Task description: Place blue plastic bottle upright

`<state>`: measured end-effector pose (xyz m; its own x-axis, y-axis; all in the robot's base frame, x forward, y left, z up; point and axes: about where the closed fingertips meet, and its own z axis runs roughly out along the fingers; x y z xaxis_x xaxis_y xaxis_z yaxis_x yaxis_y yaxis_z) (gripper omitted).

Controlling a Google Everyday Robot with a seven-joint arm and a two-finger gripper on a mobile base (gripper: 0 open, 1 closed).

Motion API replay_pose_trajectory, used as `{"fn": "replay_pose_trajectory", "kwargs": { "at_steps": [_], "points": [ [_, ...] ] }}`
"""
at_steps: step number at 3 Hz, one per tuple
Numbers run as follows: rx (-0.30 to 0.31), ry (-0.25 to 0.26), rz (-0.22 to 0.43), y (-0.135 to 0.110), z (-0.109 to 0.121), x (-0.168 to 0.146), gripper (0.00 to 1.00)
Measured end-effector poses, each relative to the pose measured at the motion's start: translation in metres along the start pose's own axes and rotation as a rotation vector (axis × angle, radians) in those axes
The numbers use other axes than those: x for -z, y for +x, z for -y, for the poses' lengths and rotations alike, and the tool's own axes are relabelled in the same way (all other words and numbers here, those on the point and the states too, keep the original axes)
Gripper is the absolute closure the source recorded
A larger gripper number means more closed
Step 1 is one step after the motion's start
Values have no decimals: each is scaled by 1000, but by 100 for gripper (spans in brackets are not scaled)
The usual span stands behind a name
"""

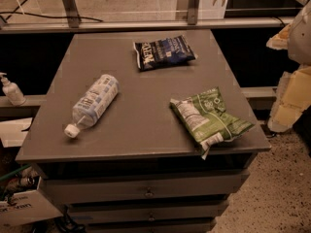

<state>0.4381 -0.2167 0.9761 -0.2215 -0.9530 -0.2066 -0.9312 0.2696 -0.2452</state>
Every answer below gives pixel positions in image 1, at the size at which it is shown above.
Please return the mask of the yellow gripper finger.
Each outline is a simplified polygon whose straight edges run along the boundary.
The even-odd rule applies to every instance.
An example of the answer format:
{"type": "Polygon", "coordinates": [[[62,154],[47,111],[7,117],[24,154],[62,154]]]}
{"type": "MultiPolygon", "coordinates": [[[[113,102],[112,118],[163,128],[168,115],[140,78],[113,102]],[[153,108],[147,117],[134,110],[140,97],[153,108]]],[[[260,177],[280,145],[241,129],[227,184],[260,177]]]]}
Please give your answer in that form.
{"type": "Polygon", "coordinates": [[[266,46],[273,50],[286,50],[288,48],[288,39],[291,26],[291,24],[288,24],[282,28],[276,35],[267,41],[266,46]]]}
{"type": "Polygon", "coordinates": [[[285,132],[310,106],[311,66],[300,65],[293,73],[283,73],[267,126],[273,132],[285,132]]]}

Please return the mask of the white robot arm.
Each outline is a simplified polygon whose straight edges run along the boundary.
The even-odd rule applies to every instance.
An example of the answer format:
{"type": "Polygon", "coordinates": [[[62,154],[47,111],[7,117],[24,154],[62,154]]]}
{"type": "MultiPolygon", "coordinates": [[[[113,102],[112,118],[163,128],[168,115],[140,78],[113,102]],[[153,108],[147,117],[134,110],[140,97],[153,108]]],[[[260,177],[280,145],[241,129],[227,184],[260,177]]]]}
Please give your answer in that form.
{"type": "Polygon", "coordinates": [[[266,45],[274,50],[287,50],[289,59],[299,64],[292,74],[283,73],[267,123],[271,131],[281,133],[292,128],[311,106],[311,1],[266,45]]]}

